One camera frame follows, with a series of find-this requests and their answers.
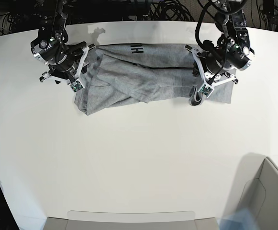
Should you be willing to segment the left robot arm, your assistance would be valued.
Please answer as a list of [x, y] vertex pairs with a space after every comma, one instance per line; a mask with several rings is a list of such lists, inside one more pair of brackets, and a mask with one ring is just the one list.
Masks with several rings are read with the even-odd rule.
[[[244, 0], [210, 0], [202, 7], [195, 29], [199, 48], [185, 46], [195, 60], [193, 75], [200, 80], [190, 93], [193, 104], [209, 98], [219, 86], [230, 82], [237, 84], [233, 71], [243, 71], [251, 65], [248, 56], [254, 51], [246, 28], [245, 3]], [[210, 6], [216, 10], [213, 20], [221, 32], [216, 45], [210, 40], [200, 40], [202, 21]]]

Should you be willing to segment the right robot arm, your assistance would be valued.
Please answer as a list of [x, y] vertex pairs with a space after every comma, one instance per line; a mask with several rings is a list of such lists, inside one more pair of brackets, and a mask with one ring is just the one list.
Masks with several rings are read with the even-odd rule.
[[42, 15], [38, 36], [31, 42], [31, 52], [34, 58], [49, 67], [42, 73], [40, 82], [54, 80], [57, 84], [65, 82], [73, 92], [84, 89], [80, 75], [86, 70], [89, 62], [88, 52], [94, 49], [94, 44], [85, 41], [68, 45], [67, 1], [57, 0], [52, 17]]

